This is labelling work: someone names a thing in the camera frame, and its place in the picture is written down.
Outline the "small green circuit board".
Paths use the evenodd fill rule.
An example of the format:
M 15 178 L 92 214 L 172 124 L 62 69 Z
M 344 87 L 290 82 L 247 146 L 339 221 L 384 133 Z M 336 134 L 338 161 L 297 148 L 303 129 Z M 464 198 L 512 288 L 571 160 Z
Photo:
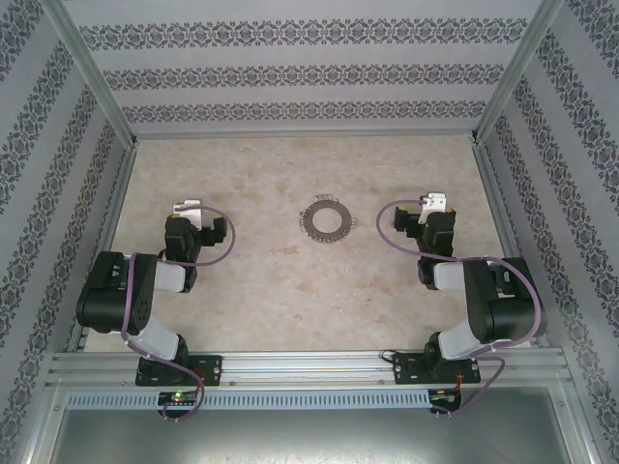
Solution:
M 158 405 L 193 407 L 198 399 L 196 391 L 163 391 L 159 393 Z
M 461 403 L 461 394 L 459 389 L 429 390 L 428 394 L 432 404 L 437 404 L 445 408 L 457 408 Z

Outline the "grey metal panel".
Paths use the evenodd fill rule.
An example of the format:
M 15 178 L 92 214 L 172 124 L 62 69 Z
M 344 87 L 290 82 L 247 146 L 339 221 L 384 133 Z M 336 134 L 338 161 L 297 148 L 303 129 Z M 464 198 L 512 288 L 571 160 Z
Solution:
M 27 464 L 601 464 L 568 387 L 498 388 L 435 416 L 367 409 L 206 409 L 166 423 L 137 391 L 48 394 Z

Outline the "aluminium side rail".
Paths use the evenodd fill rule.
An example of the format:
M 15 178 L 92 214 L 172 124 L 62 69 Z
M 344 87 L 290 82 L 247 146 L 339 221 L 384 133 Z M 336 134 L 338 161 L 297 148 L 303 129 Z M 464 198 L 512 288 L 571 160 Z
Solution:
M 486 148 L 475 141 L 472 142 L 471 148 L 485 190 L 487 203 L 490 208 L 503 255 L 507 257 L 524 257 L 518 237 L 514 232 L 509 208 L 505 205 L 504 195 L 496 180 L 494 171 L 492 170 L 491 162 L 487 157 Z M 533 286 L 538 292 L 538 297 L 542 306 L 542 321 L 536 335 L 529 340 L 529 343 L 531 346 L 537 348 L 550 348 L 551 344 L 547 335 L 545 306 L 542 302 L 535 280 L 533 280 Z
M 110 250 L 113 244 L 116 228 L 119 222 L 122 207 L 125 201 L 125 196 L 132 175 L 138 147 L 139 141 L 136 140 L 133 143 L 132 147 L 126 151 L 122 163 L 118 167 L 118 172 L 115 177 L 113 190 L 108 198 L 104 211 L 104 222 L 100 230 L 99 239 L 93 251 L 93 261 L 95 261 L 99 252 Z M 83 329 L 77 323 L 76 317 L 74 317 L 70 325 L 69 337 L 67 338 L 65 352 L 75 352 L 80 349 L 82 333 Z

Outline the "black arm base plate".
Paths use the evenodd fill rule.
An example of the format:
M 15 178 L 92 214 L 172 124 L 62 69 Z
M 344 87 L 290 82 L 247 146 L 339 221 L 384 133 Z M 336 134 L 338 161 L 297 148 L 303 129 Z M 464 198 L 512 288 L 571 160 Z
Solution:
M 393 371 L 397 385 L 476 385 L 481 374 L 471 360 L 445 360 L 425 353 L 396 353 Z
M 222 357 L 190 355 L 185 368 L 199 375 L 205 387 L 216 387 L 221 381 Z M 197 386 L 190 374 L 144 358 L 138 361 L 134 382 L 139 387 Z

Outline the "aluminium frame post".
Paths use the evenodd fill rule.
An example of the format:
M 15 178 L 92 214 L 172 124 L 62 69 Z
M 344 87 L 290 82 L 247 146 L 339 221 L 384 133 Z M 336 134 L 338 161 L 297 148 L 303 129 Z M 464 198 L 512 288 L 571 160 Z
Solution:
M 71 53 L 85 82 L 91 88 L 96 100 L 126 146 L 133 147 L 136 135 L 121 106 L 115 99 L 103 72 L 91 50 L 71 18 L 64 0 L 39 0 L 55 31 Z
M 492 130 L 508 98 L 533 58 L 539 43 L 565 1 L 541 0 L 511 61 L 490 97 L 477 127 L 472 131 L 472 140 L 476 145 L 484 141 Z

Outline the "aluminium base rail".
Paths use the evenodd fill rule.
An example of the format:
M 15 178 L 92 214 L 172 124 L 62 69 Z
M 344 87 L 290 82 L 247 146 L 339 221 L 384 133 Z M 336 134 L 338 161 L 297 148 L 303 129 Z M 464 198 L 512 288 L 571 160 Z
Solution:
M 573 375 L 560 349 L 499 350 L 505 368 L 495 387 L 553 387 Z M 224 390 L 335 390 L 397 385 L 393 368 L 374 351 L 228 352 L 218 374 Z M 138 355 L 80 352 L 56 354 L 44 380 L 51 388 L 133 389 Z

